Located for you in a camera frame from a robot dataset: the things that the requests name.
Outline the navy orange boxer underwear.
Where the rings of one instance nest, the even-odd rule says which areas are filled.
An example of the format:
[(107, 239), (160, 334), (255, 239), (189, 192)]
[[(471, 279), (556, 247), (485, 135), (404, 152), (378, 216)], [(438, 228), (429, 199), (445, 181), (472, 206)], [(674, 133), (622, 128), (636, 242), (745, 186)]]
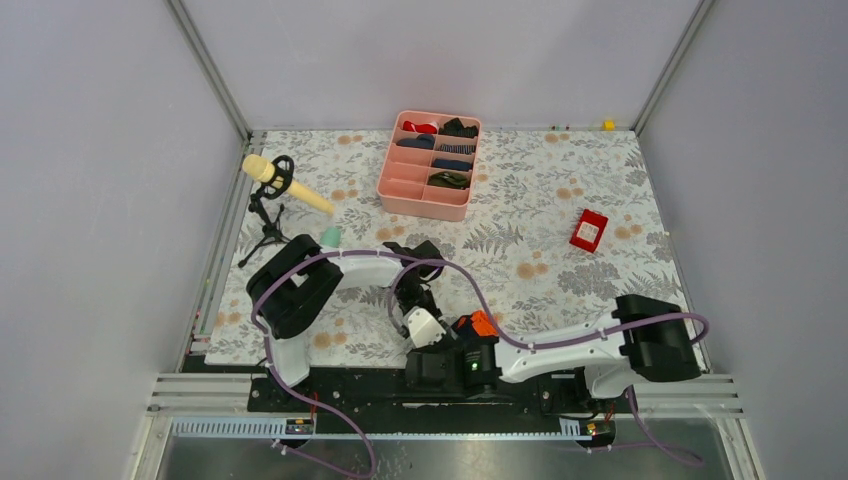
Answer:
[(499, 341), (495, 323), (483, 310), (461, 316), (451, 326), (451, 331), (464, 346), (495, 344)]

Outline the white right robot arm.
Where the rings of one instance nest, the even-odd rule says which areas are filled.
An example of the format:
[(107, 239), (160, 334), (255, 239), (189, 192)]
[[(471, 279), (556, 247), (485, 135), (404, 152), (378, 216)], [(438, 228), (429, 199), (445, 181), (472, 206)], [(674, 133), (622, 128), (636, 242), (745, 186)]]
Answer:
[(575, 402), (597, 412), (634, 384), (700, 376), (682, 309), (636, 294), (619, 296), (614, 311), (581, 325), (524, 335), (508, 342), (483, 313), (449, 326), (415, 307), (404, 317), (413, 348), (404, 378), (414, 392), (439, 399), (494, 397), (500, 386), (572, 371)]

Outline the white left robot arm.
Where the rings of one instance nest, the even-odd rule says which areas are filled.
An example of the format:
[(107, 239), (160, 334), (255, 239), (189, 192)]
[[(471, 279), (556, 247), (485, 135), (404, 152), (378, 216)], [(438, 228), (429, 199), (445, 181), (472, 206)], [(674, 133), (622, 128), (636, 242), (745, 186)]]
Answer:
[(295, 237), (246, 284), (261, 330), (269, 339), (270, 364), (279, 377), (272, 398), (288, 411), (309, 401), (310, 372), (306, 330), (338, 290), (391, 288), (403, 320), (396, 328), (414, 347), (431, 346), (447, 337), (442, 313), (426, 284), (441, 274), (440, 266), (419, 265), (414, 260), (441, 259), (430, 241), (414, 248), (386, 242), (378, 250), (353, 255), (317, 243), (311, 236)]

